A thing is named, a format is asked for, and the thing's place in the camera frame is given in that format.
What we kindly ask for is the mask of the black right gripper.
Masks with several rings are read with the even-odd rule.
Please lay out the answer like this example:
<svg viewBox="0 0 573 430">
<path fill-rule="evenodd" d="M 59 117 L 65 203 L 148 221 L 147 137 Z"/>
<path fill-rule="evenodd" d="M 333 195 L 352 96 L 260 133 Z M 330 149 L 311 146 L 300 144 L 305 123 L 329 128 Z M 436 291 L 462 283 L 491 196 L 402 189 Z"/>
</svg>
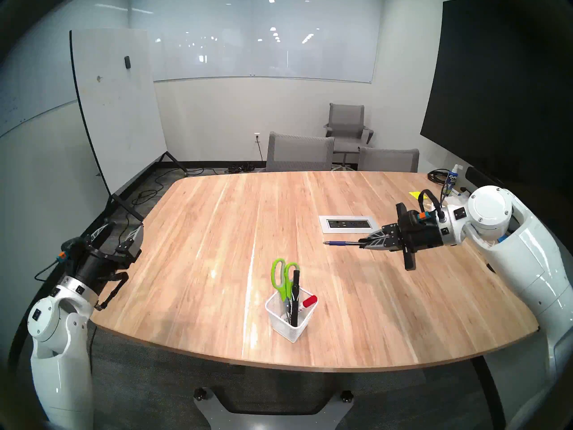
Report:
<svg viewBox="0 0 573 430">
<path fill-rule="evenodd" d="M 396 204 L 397 224 L 388 224 L 358 240 L 361 249 L 371 251 L 402 251 L 404 268 L 416 269 L 415 253 L 443 246 L 440 220 L 441 210 L 431 212 L 407 211 L 404 203 Z"/>
</svg>

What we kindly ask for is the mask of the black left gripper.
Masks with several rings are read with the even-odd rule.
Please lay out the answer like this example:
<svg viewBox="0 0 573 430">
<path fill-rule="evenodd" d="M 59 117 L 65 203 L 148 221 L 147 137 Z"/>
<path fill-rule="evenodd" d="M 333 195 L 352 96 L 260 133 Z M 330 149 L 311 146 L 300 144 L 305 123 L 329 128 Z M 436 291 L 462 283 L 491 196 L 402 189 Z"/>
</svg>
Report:
<svg viewBox="0 0 573 430">
<path fill-rule="evenodd" d="M 115 226 L 115 221 L 107 221 L 92 233 L 85 235 L 86 253 L 80 258 L 74 272 L 74 278 L 96 295 L 102 293 L 108 282 L 119 282 L 119 286 L 122 286 L 129 279 L 126 269 L 141 254 L 143 224 L 140 224 L 116 247 L 116 254 L 110 255 L 101 251 L 101 247 L 110 237 Z"/>
</svg>

